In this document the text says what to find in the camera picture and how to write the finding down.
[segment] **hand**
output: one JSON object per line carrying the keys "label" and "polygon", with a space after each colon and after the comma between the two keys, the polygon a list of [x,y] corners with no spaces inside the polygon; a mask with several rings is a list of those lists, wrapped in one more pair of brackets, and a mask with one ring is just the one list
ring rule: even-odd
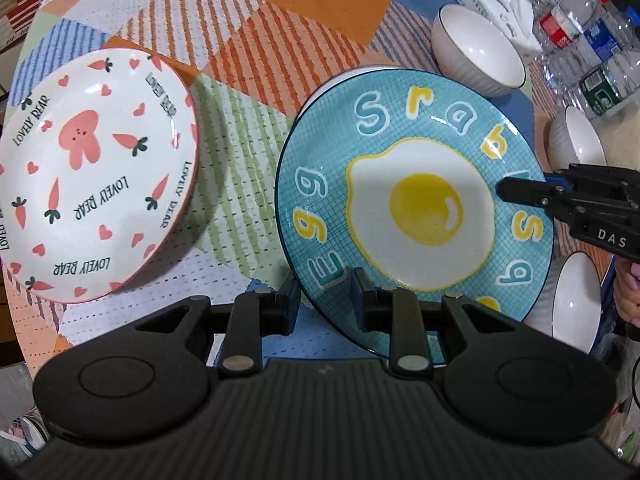
{"label": "hand", "polygon": [[640,326],[640,264],[632,264],[622,258],[616,259],[613,298],[620,317]]}

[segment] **red bottle label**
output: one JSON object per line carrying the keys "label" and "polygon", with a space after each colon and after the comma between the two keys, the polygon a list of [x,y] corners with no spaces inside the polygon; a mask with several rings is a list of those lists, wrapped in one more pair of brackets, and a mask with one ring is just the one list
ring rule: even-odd
{"label": "red bottle label", "polygon": [[565,48],[573,43],[572,39],[569,38],[551,12],[540,18],[540,27],[542,27],[542,30],[546,32],[549,39],[553,41],[558,48]]}

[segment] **teal grid pattern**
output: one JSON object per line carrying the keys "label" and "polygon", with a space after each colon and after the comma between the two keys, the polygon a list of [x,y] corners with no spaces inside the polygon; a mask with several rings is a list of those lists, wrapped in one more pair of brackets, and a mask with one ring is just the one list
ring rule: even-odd
{"label": "teal grid pattern", "polygon": [[[405,115],[406,96],[411,86],[428,87],[434,91],[433,104],[420,105],[414,121]],[[389,127],[382,133],[365,137],[356,130],[358,118],[354,103],[367,91],[381,93],[381,103],[390,115]],[[444,118],[450,104],[464,101],[478,114],[464,136],[448,124],[430,117]],[[503,137],[508,150],[502,160],[489,160],[480,145],[496,124],[503,124]],[[495,195],[495,184],[505,174],[526,170],[533,180],[544,180],[534,153],[515,127],[497,108],[475,92],[451,80],[417,70],[393,70],[366,73],[342,82],[315,101],[298,118],[281,155],[276,180],[277,218],[280,238],[294,272],[316,308],[346,336],[367,349],[388,355],[389,338],[382,333],[363,333],[357,325],[349,301],[348,280],[334,286],[320,288],[307,268],[307,261],[324,256],[330,250],[340,254],[345,266],[363,267],[377,286],[394,288],[396,284],[372,266],[357,249],[350,237],[346,222],[348,163],[355,157],[379,154],[398,140],[406,137],[425,137],[449,145],[461,153],[482,174],[495,201],[495,241],[484,265],[473,275],[449,287],[469,297],[493,296],[502,312],[522,320],[536,301],[546,279],[552,255],[553,222],[540,210],[502,202]],[[325,197],[315,194],[303,196],[296,188],[296,168],[303,166],[320,171],[328,183]],[[300,237],[292,224],[293,209],[298,206],[320,216],[327,225],[327,242]],[[535,214],[543,221],[544,234],[539,242],[514,240],[511,219],[518,210]],[[527,285],[500,286],[496,276],[503,274],[512,260],[527,260],[533,269],[532,282]],[[444,290],[420,292],[423,300],[437,301]],[[430,345],[436,361],[442,361],[437,339],[430,336]]]}

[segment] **black ribbed surface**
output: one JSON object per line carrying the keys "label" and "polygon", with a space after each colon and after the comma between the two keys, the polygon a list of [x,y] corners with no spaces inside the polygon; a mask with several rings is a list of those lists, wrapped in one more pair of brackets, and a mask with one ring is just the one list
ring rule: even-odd
{"label": "black ribbed surface", "polygon": [[188,424],[119,449],[51,442],[20,473],[42,480],[618,480],[595,439],[517,447],[473,432],[433,389],[377,360],[270,360],[227,380]]}

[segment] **teal plate with egg design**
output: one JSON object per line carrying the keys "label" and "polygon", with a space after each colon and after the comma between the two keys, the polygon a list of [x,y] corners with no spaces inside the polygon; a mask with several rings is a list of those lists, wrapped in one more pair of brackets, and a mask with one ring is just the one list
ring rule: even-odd
{"label": "teal plate with egg design", "polygon": [[[505,176],[544,180],[529,145],[491,103],[452,80],[381,70],[339,82],[296,119],[276,174],[276,220],[304,293],[340,332],[361,332],[348,268],[375,286],[439,301],[456,290],[522,320],[546,279],[554,239],[542,210],[505,203]],[[437,338],[429,336],[436,362]]]}

